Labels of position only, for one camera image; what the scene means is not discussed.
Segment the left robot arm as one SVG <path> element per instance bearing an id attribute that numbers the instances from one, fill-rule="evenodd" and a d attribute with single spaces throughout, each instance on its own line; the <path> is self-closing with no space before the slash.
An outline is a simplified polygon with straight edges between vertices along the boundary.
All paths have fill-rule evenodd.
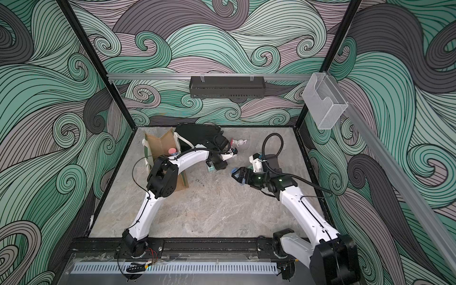
<path id="1" fill-rule="evenodd" d="M 228 165 L 227 160 L 238 154 L 238 150 L 231 146 L 223 133 L 177 133 L 176 138 L 190 148 L 181 150 L 176 155 L 161 155 L 154 161 L 147 177 L 146 195 L 140 210 L 133 224 L 122 233 L 122 240 L 133 258 L 140 258 L 146 253 L 152 222 L 165 198 L 176 191 L 178 176 L 183 171 L 200 162 L 212 164 L 217 171 L 223 170 Z"/>

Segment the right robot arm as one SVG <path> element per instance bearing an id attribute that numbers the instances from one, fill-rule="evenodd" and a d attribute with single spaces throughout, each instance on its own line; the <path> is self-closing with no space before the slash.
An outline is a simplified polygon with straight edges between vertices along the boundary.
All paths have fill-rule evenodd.
<path id="1" fill-rule="evenodd" d="M 317 285 L 358 284 L 361 268 L 355 241 L 349 235 L 340 234 L 308 201 L 298 182 L 310 185 L 310 181 L 284 173 L 279 166 L 279 153 L 266 154 L 266 145 L 272 137 L 282 139 L 278 133 L 267 135 L 261 152 L 249 158 L 252 166 L 232 171 L 232 178 L 276 198 L 306 233 L 306 238 L 289 228 L 274 233 L 273 252 L 280 260 L 278 275 L 290 280 L 299 261 L 310 270 Z"/>

